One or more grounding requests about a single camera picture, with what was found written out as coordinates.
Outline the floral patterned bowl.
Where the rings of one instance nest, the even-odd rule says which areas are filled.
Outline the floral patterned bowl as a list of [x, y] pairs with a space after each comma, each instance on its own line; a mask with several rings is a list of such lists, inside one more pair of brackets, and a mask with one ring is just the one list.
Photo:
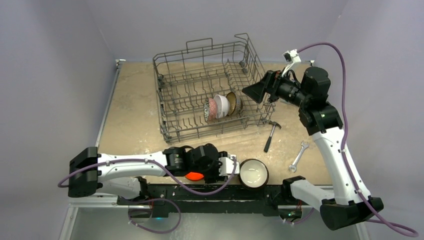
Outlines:
[[204, 119], [206, 122], [213, 121], [217, 118], [218, 106], [216, 101], [209, 97], [203, 106]]

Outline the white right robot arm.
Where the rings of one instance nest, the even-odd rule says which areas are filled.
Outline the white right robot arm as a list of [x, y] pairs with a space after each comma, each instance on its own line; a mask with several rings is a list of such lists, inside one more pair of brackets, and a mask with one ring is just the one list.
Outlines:
[[284, 179], [280, 196], [288, 204], [301, 200], [319, 211], [330, 230], [338, 230], [369, 220], [383, 209], [383, 201], [373, 197], [357, 170], [343, 137], [345, 130], [338, 110], [328, 102], [331, 86], [328, 72], [309, 67], [297, 82], [280, 71], [269, 70], [263, 78], [242, 89], [256, 103], [265, 95], [273, 103], [279, 99], [298, 107], [299, 119], [318, 147], [331, 177], [333, 193], [311, 184], [302, 176]]

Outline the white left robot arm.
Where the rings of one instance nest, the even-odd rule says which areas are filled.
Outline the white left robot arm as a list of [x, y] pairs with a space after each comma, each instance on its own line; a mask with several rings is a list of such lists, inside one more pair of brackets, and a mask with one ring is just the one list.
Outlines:
[[218, 151], [211, 143], [135, 155], [99, 153], [98, 147], [90, 146], [69, 162], [69, 175], [58, 187], [66, 188], [70, 198], [105, 193], [142, 205], [149, 199], [142, 176], [170, 177], [189, 192], [202, 196], [203, 192], [189, 188], [178, 179], [190, 173], [201, 174], [206, 184], [222, 182], [226, 186], [240, 173], [240, 164], [235, 155]]

